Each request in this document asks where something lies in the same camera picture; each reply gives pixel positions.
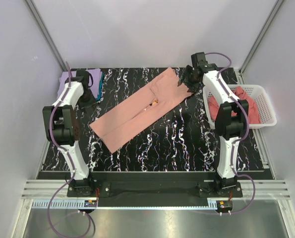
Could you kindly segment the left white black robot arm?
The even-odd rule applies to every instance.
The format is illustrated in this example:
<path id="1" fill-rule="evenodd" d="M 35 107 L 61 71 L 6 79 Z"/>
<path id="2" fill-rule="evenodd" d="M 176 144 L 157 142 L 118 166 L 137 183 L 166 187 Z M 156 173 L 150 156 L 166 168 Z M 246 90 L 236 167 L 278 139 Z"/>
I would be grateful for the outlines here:
<path id="1" fill-rule="evenodd" d="M 59 98 L 42 110 L 47 140 L 61 152 L 70 170 L 68 197 L 91 196 L 96 189 L 79 147 L 81 132 L 74 112 L 76 106 L 86 110 L 96 104 L 90 82 L 93 77 L 84 69 L 77 70 L 75 76 L 69 72 Z"/>

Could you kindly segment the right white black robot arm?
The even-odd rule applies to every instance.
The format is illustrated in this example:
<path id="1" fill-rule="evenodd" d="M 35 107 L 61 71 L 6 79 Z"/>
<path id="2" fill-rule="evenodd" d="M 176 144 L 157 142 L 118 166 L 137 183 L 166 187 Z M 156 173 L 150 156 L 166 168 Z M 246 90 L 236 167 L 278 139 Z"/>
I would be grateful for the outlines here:
<path id="1" fill-rule="evenodd" d="M 191 55 L 192 64 L 185 67 L 178 84 L 186 85 L 193 93 L 204 85 L 218 103 L 215 130 L 220 138 L 220 159 L 214 181 L 207 192 L 223 197 L 236 190 L 237 151 L 240 142 L 249 133 L 249 103 L 235 95 L 224 81 L 222 70 L 216 64 L 209 63 L 206 55 L 205 52 Z"/>

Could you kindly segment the pink printed t shirt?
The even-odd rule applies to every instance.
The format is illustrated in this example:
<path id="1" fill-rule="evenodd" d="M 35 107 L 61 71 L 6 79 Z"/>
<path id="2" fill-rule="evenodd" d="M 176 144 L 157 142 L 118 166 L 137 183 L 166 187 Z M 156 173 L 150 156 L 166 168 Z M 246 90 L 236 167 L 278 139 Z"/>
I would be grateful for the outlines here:
<path id="1" fill-rule="evenodd" d="M 167 68 L 90 127 L 114 153 L 191 95 L 185 84 L 179 85 L 175 71 Z"/>

